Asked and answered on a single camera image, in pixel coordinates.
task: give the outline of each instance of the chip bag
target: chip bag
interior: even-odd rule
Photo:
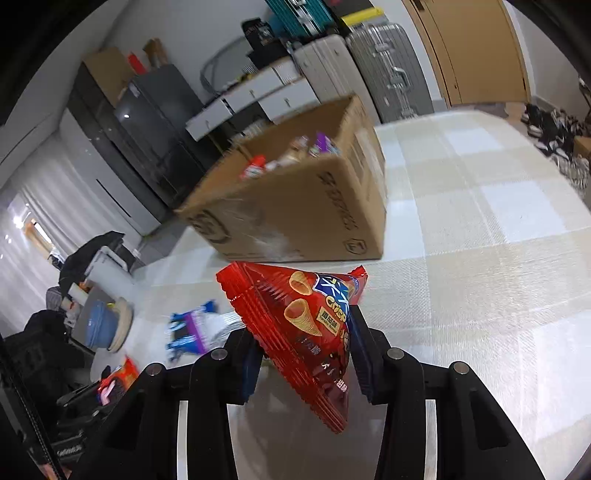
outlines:
[[[367,281],[349,274],[304,272],[233,262],[217,273],[230,303],[291,386],[335,433],[347,425],[349,305]]]

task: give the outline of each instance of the cardboard box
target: cardboard box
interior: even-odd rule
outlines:
[[[322,131],[341,155],[307,157],[240,181],[254,155],[267,161]],[[228,152],[177,213],[229,260],[379,258],[386,221],[384,155],[358,97],[324,103]]]
[[[84,59],[88,71],[113,107],[135,72],[117,47],[93,53]]]
[[[581,155],[584,158],[589,158],[589,154],[591,154],[591,138],[575,137],[573,154]]]

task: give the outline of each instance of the curtain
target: curtain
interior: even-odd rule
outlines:
[[[110,230],[125,233],[135,248],[139,233],[105,205],[78,175],[59,132],[43,142],[18,168],[12,186],[30,204],[53,244],[66,257],[91,238]]]
[[[19,228],[21,220],[37,220],[64,257],[111,230],[125,234],[128,248],[141,241],[121,214],[91,191],[69,155],[54,133],[2,189],[12,197],[8,207],[0,203],[0,327],[5,330],[21,331],[33,313],[45,308],[46,291],[59,279],[59,271]]]
[[[59,271],[15,225],[22,205],[17,196],[0,212],[0,321],[8,325],[8,333],[20,332],[33,313],[45,308],[45,293],[59,278]]]

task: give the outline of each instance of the wooden door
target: wooden door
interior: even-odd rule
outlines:
[[[451,105],[526,102],[519,42],[501,0],[404,0]]]

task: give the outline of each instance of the plastic bowl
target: plastic bowl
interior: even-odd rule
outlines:
[[[86,329],[88,348],[108,348],[115,338],[119,319],[104,301],[97,300],[90,311]]]

